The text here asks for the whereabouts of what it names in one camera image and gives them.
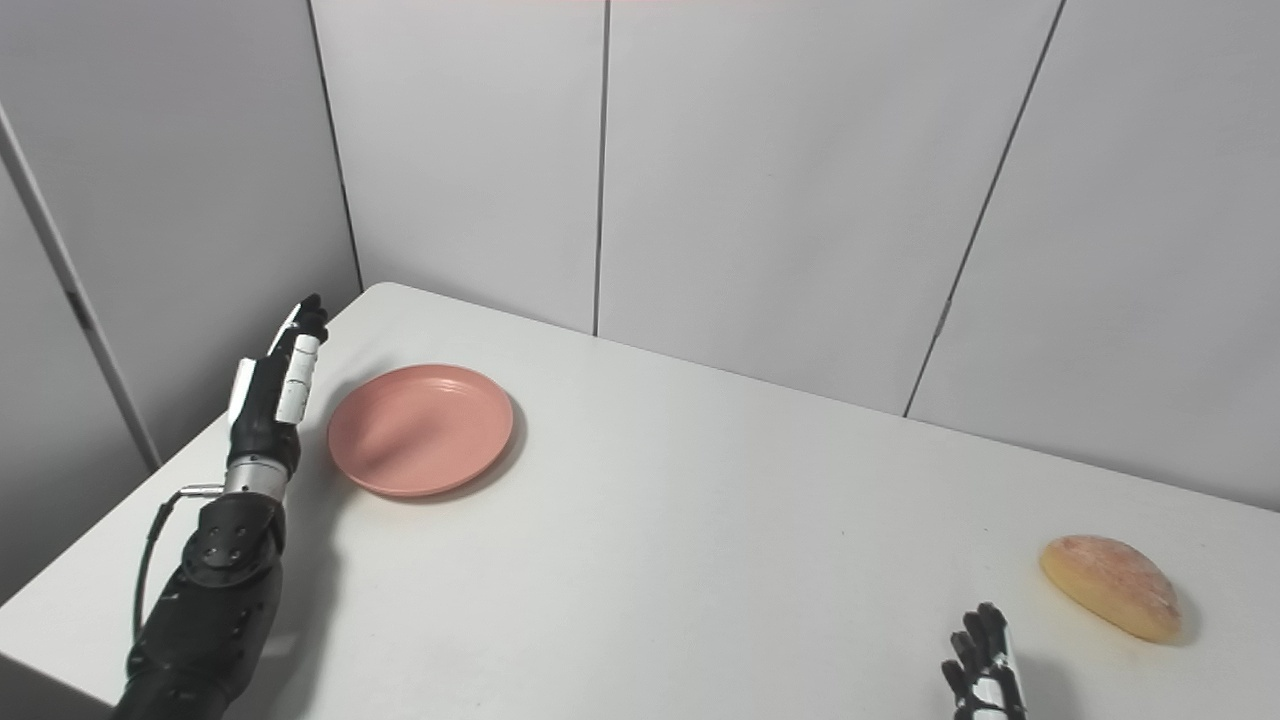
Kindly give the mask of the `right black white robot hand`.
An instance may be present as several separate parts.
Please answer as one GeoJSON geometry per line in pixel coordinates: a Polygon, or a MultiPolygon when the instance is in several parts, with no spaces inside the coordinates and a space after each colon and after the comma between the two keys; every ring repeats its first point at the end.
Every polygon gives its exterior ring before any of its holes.
{"type": "Polygon", "coordinates": [[[954,696],[954,719],[1025,719],[1027,698],[1004,612],[991,602],[963,616],[941,664],[954,696]]]}

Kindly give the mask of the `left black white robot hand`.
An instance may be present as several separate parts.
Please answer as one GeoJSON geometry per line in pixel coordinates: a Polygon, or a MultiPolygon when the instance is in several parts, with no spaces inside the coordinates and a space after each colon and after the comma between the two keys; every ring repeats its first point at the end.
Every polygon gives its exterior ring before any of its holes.
{"type": "Polygon", "coordinates": [[[297,425],[305,419],[320,347],[328,340],[329,313],[311,293],[297,304],[261,357],[243,357],[228,402],[228,464],[242,459],[279,462],[297,470],[297,425]]]}

